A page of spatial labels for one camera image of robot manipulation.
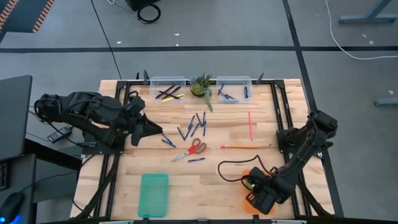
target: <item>green tray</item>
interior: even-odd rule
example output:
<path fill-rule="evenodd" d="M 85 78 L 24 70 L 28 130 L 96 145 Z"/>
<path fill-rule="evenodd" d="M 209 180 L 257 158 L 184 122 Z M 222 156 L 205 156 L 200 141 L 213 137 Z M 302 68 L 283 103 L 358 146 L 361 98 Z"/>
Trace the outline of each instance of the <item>green tray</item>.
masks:
<path fill-rule="evenodd" d="M 141 176 L 138 216 L 163 218 L 169 204 L 169 175 L 144 174 Z"/>

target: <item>wooden tabletop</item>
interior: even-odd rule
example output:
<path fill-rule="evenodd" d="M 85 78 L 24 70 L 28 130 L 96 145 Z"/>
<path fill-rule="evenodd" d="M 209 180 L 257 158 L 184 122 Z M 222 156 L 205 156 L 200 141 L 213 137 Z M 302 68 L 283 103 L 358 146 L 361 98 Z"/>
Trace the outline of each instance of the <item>wooden tabletop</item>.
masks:
<path fill-rule="evenodd" d="M 292 119 L 296 128 L 302 127 L 307 120 L 307 103 L 300 80 L 284 80 Z M 103 80 L 99 88 L 102 95 L 114 97 L 117 80 Z M 278 150 L 275 136 L 277 121 L 270 85 L 253 85 L 253 98 L 247 104 L 218 104 L 216 95 L 211 102 L 214 111 L 210 113 L 203 98 L 193 96 L 187 88 L 184 104 L 159 104 L 149 96 L 149 86 L 133 86 L 146 102 L 145 112 L 148 118 L 163 127 L 164 133 L 177 148 L 164 144 L 161 135 L 142 138 L 138 147 L 131 146 L 127 138 L 125 153 L 121 156 L 116 190 L 114 193 L 112 220 L 140 220 L 138 204 L 141 175 L 145 173 L 166 173 L 169 175 L 169 207 L 164 219 L 252 219 L 253 213 L 244 208 L 245 192 L 240 182 L 226 182 L 217 172 L 221 161 L 241 161 L 260 155 L 264 165 L 271 169 L 284 165 L 282 154 Z M 203 116 L 206 111 L 207 129 L 203 137 L 203 128 L 199 127 L 194 137 L 184 141 L 177 130 L 187 131 L 195 113 Z M 252 116 L 254 140 L 250 140 L 248 111 Z M 171 160 L 184 153 L 192 144 L 193 138 L 207 143 L 207 149 L 200 155 L 189 155 L 176 162 Z M 259 146 L 259 149 L 220 149 L 220 145 Z M 189 159 L 205 157 L 203 161 L 188 163 Z M 103 156 L 97 155 L 88 161 L 80 171 L 76 188 L 75 202 L 84 207 L 98 187 Z M 247 164 L 223 164 L 221 173 L 229 179 L 242 176 L 244 170 L 254 166 L 260 168 L 258 161 Z M 322 162 L 317 157 L 310 159 L 304 170 L 308 189 L 323 205 L 326 211 L 333 213 L 331 198 L 326 183 Z M 297 190 L 302 214 L 304 208 L 300 191 Z M 108 193 L 104 193 L 101 214 L 104 214 Z M 260 214 L 260 218 L 293 218 L 292 202 L 277 204 L 274 213 Z M 72 208 L 71 217 L 80 211 Z"/>

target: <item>clear plastic container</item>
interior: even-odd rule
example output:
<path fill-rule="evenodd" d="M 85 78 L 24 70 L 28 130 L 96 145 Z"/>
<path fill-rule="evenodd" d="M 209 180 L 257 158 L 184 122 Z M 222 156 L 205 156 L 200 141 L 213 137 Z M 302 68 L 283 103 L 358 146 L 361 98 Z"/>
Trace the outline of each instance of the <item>clear plastic container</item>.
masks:
<path fill-rule="evenodd" d="M 185 99 L 185 81 L 185 77 L 153 77 L 150 80 L 150 97 L 157 103 L 183 103 Z M 162 94 L 160 91 L 166 91 L 169 89 L 167 93 L 171 93 L 179 86 L 180 88 L 172 93 L 173 96 L 177 96 L 179 99 L 172 98 L 166 100 L 171 96 L 167 96 L 165 94 L 160 96 L 160 94 Z"/>
<path fill-rule="evenodd" d="M 249 76 L 219 76 L 216 83 L 219 103 L 247 103 L 253 96 Z"/>
<path fill-rule="evenodd" d="M 141 176 L 138 216 L 163 218 L 169 204 L 169 175 L 144 174 Z"/>

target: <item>pink stick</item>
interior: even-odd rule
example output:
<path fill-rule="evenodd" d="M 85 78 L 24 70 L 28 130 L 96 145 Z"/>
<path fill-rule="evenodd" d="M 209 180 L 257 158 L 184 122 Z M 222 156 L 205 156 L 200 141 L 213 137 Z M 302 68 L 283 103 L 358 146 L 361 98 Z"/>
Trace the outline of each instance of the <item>pink stick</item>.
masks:
<path fill-rule="evenodd" d="M 250 139 L 253 141 L 253 129 L 251 127 L 251 115 L 249 111 L 249 126 L 250 126 Z"/>

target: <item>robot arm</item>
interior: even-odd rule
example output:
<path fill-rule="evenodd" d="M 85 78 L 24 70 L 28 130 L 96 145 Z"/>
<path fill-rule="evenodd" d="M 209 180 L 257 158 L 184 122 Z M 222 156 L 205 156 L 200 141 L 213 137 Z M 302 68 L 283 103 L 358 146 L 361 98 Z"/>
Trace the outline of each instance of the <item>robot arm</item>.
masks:
<path fill-rule="evenodd" d="M 106 146 L 116 146 L 118 137 L 129 134 L 132 134 L 131 144 L 137 146 L 140 138 L 160 134 L 162 128 L 141 112 L 145 102 L 138 95 L 129 99 L 129 103 L 122 106 L 118 100 L 99 93 L 74 92 L 69 96 L 44 94 L 35 102 L 34 109 L 42 121 L 68 123 L 90 133 Z M 100 128 L 92 122 L 109 128 Z"/>
<path fill-rule="evenodd" d="M 290 130 L 279 143 L 280 147 L 285 144 L 297 149 L 288 164 L 273 167 L 270 176 L 257 167 L 250 171 L 246 180 L 254 187 L 246 200 L 264 214 L 270 212 L 275 202 L 284 203 L 295 191 L 300 170 L 314 152 L 331 146 L 326 140 L 334 137 L 336 130 L 337 120 L 322 111 L 310 113 L 304 127 Z"/>

